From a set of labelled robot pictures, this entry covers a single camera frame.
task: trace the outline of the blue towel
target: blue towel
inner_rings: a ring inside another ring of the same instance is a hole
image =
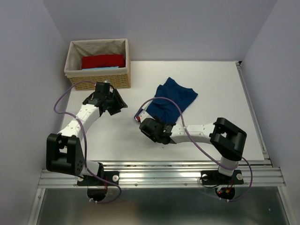
[[[159,85],[155,97],[165,97],[173,100],[183,112],[198,96],[191,88],[178,85],[168,78],[164,85]],[[164,99],[153,100],[146,109],[150,116],[157,116],[164,123],[175,123],[180,116],[176,106]]]
[[[97,69],[117,69],[119,67],[96,67],[96,68],[89,68],[89,69],[82,69],[82,70],[97,70]]]

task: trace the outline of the basket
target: basket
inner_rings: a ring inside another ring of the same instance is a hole
[[[101,70],[81,70],[81,58],[84,56],[122,54],[126,61],[123,68]],[[104,82],[109,80],[117,89],[130,88],[130,57],[127,39],[101,39],[86,41],[71,41],[67,54],[64,72],[72,84],[79,81]],[[93,90],[91,83],[80,83],[76,90]]]

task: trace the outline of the red towel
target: red towel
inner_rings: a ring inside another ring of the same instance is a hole
[[[81,69],[102,68],[102,67],[125,67],[123,55],[94,55],[81,59]]]

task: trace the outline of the gray wall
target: gray wall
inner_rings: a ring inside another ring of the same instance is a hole
[[[279,0],[242,70],[272,162],[300,215],[300,1]]]
[[[64,40],[128,38],[133,60],[242,60],[276,0],[44,0]]]
[[[67,48],[40,0],[0,1],[0,224],[27,224]]]

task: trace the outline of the white table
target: white table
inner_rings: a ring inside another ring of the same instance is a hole
[[[192,143],[153,143],[133,119],[141,104],[153,97],[158,85],[168,77],[199,94],[183,113],[187,125],[211,123],[224,117],[247,133],[243,156],[248,160],[264,159],[235,62],[132,61],[131,88],[118,89],[128,108],[114,116],[104,113],[91,126],[87,133],[89,160],[208,160]],[[72,90],[67,111],[77,114],[91,92]],[[62,126],[70,121],[71,117],[65,116]],[[212,145],[200,146],[215,159],[221,158]]]

